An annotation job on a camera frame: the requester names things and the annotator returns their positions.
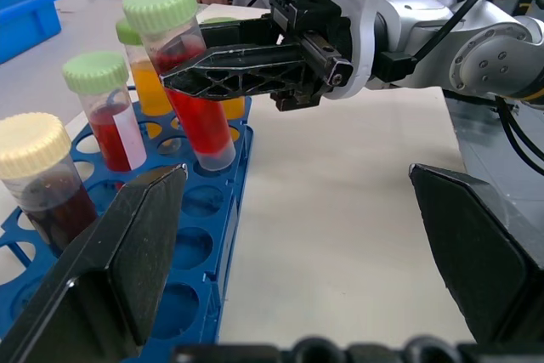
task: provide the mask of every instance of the white label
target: white label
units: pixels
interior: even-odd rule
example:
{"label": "white label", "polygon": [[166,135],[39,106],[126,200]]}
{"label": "white label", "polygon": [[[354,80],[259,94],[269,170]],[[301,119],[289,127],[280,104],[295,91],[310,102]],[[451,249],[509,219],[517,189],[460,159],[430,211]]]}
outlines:
{"label": "white label", "polygon": [[113,116],[116,123],[117,132],[121,138],[122,147],[127,154],[128,164],[131,169],[140,167],[144,164],[147,155],[145,154],[144,141],[139,132],[139,126],[136,122],[133,106],[129,105],[126,110]]}

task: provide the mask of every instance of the dark red liquid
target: dark red liquid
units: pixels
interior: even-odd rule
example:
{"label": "dark red liquid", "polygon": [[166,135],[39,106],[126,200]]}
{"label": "dark red liquid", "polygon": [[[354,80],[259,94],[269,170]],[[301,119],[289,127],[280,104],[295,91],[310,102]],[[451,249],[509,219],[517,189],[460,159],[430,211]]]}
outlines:
{"label": "dark red liquid", "polygon": [[128,172],[130,163],[117,131],[114,115],[127,109],[124,104],[104,105],[89,118],[89,124],[99,143],[105,165],[114,172]]}
{"label": "dark red liquid", "polygon": [[[171,70],[204,52],[203,47],[190,47],[178,42],[165,46],[153,59],[159,74]],[[188,97],[166,88],[168,99],[178,116],[187,139],[198,153],[219,153],[230,141],[230,131],[219,102]]]}
{"label": "dark red liquid", "polygon": [[71,176],[51,182],[37,180],[23,191],[23,201],[39,203],[39,207],[46,208],[40,211],[23,210],[57,257],[98,217],[83,184],[66,201],[48,206],[50,202],[58,203],[58,198],[65,194],[63,190],[72,189],[75,183],[79,182]]}

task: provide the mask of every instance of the cream screw cap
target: cream screw cap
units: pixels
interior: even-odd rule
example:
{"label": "cream screw cap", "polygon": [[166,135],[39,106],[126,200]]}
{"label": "cream screw cap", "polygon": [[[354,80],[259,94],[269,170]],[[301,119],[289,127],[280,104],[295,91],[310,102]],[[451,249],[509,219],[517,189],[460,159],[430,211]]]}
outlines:
{"label": "cream screw cap", "polygon": [[59,118],[32,112],[0,121],[0,179],[33,176],[60,162],[71,140]]}

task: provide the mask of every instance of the white tabletop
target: white tabletop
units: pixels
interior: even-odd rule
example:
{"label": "white tabletop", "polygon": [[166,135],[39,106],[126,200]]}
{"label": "white tabletop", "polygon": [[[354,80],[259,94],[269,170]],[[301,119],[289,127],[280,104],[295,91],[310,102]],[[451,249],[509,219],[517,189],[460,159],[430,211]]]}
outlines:
{"label": "white tabletop", "polygon": [[[80,52],[122,51],[114,27],[122,11],[120,0],[61,0],[58,8],[58,36],[0,65],[0,117],[48,111],[75,135],[85,118],[60,67]],[[213,5],[199,18],[262,12]],[[408,178],[413,162],[463,170],[438,88],[363,90],[283,113],[262,96],[249,123],[255,139],[221,342],[472,338],[436,269]],[[2,186],[0,219],[13,208]],[[20,272],[16,264],[0,249],[0,282]]]}

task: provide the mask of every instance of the orange liquid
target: orange liquid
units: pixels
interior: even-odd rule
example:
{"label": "orange liquid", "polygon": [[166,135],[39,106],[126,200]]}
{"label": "orange liquid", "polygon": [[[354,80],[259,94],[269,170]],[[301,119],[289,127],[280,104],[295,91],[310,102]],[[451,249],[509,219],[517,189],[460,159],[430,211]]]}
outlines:
{"label": "orange liquid", "polygon": [[130,69],[133,72],[134,85],[136,86],[139,102],[142,105],[142,112],[148,116],[161,116],[172,112],[172,106],[151,62],[132,63]]}
{"label": "orange liquid", "polygon": [[221,101],[221,105],[227,119],[240,119],[246,112],[246,99],[244,97]]}

